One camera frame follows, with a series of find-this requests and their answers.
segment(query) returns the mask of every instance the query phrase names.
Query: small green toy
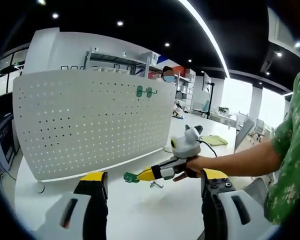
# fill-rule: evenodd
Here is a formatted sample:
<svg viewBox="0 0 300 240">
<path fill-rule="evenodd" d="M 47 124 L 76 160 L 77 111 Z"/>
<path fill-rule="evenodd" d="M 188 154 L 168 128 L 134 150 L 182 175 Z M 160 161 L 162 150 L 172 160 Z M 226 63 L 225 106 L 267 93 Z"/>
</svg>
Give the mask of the small green toy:
<svg viewBox="0 0 300 240">
<path fill-rule="evenodd" d="M 138 183 L 138 182 L 140 182 L 140 180 L 138 179 L 138 175 L 135 175 L 135 174 L 130 173 L 130 172 L 126 172 L 123 175 L 123 178 L 124 178 L 126 183 Z"/>
</svg>

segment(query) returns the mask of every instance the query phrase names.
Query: ceiling light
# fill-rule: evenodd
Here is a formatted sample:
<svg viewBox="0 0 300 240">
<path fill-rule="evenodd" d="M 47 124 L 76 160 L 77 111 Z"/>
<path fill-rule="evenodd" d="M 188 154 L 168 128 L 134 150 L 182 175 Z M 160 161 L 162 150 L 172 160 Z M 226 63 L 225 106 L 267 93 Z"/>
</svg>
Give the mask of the ceiling light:
<svg viewBox="0 0 300 240">
<path fill-rule="evenodd" d="M 59 18 L 59 14 L 58 14 L 58 13 L 54 13 L 54 14 L 52 14 L 52 17 L 53 17 L 54 19 L 57 19 L 57 18 Z"/>
<path fill-rule="evenodd" d="M 290 96 L 290 95 L 292 95 L 292 94 L 294 94 L 293 91 L 292 91 L 292 92 L 289 92 L 289 93 L 286 93 L 286 94 L 283 94 L 282 97 Z"/>
<path fill-rule="evenodd" d="M 300 41 L 297 41 L 297 42 L 295 43 L 294 47 L 295 47 L 296 49 L 300 48 Z"/>
<path fill-rule="evenodd" d="M 37 0 L 36 1 L 38 4 L 41 4 L 41 5 L 46 5 L 46 0 Z"/>
<path fill-rule="evenodd" d="M 227 78 L 230 78 L 230 74 L 226 65 L 226 61 L 224 59 L 224 56 L 221 53 L 221 50 L 214 38 L 214 36 L 212 35 L 210 29 L 208 28 L 207 24 L 205 23 L 205 21 L 202 19 L 202 17 L 199 15 L 199 13 L 197 12 L 197 10 L 187 1 L 187 0 L 178 0 L 191 14 L 192 16 L 196 19 L 196 21 L 200 24 L 200 26 L 202 27 L 203 31 L 206 33 L 206 35 L 208 36 L 210 42 L 212 43 L 216 53 L 218 54 L 218 57 L 220 59 L 220 62 L 222 63 L 225 75 Z"/>
</svg>

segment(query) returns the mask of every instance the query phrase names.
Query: person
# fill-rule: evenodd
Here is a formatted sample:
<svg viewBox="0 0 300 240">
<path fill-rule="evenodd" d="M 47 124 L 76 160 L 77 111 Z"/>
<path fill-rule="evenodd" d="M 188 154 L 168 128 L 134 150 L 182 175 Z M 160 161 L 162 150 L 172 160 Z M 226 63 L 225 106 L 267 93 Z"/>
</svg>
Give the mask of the person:
<svg viewBox="0 0 300 240">
<path fill-rule="evenodd" d="M 161 77 L 156 79 L 158 82 L 173 83 L 175 81 L 175 72 L 169 66 L 164 66 Z"/>
<path fill-rule="evenodd" d="M 273 224 L 281 224 L 300 197 L 300 73 L 293 84 L 293 95 L 287 118 L 275 131 L 272 140 L 238 153 L 209 158 L 196 156 L 186 167 L 197 172 L 203 168 L 218 170 L 228 176 L 257 177 L 278 171 L 277 183 L 269 189 L 265 217 Z M 186 178 L 183 173 L 174 181 Z"/>
</svg>

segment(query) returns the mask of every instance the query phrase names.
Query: black ceiling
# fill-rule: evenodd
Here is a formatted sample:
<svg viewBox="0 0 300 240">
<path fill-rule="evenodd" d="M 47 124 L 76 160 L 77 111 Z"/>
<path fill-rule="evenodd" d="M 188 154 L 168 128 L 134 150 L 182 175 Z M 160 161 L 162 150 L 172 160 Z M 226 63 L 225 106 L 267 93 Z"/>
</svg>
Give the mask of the black ceiling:
<svg viewBox="0 0 300 240">
<path fill-rule="evenodd" d="M 300 58 L 268 41 L 266 1 L 189 2 L 206 21 L 228 69 L 267 77 L 292 89 L 293 80 L 300 71 Z M 2 28 L 13 23 L 20 23 L 20 28 L 14 31 L 6 50 L 30 42 L 36 30 L 60 27 L 65 32 L 100 34 L 143 46 L 195 70 L 197 75 L 204 67 L 222 68 L 208 37 L 178 0 L 46 0 L 46 3 L 42 6 L 35 0 L 28 0 L 7 10 L 7 22 Z M 52 19 L 53 12 L 59 14 L 59 19 Z M 124 21 L 123 27 L 116 26 L 118 20 Z M 165 42 L 171 46 L 164 47 Z M 283 57 L 273 59 L 268 70 L 271 74 L 266 76 L 261 69 L 266 57 L 274 51 L 283 52 Z M 225 76 L 220 71 L 207 72 L 211 77 Z M 254 84 L 259 82 L 237 74 L 230 76 Z M 270 84 L 265 86 L 284 92 Z"/>
</svg>

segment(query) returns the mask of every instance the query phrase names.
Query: white pegboard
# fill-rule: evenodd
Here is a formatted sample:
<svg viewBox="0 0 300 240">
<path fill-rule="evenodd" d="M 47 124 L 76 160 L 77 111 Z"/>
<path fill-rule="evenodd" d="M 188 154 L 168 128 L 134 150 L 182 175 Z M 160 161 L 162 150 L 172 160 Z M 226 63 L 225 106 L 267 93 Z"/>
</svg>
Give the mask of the white pegboard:
<svg viewBox="0 0 300 240">
<path fill-rule="evenodd" d="M 151 87 L 137 97 L 137 86 Z M 55 70 L 13 83 L 13 113 L 25 159 L 37 180 L 122 163 L 164 147 L 173 84 L 123 73 Z"/>
</svg>

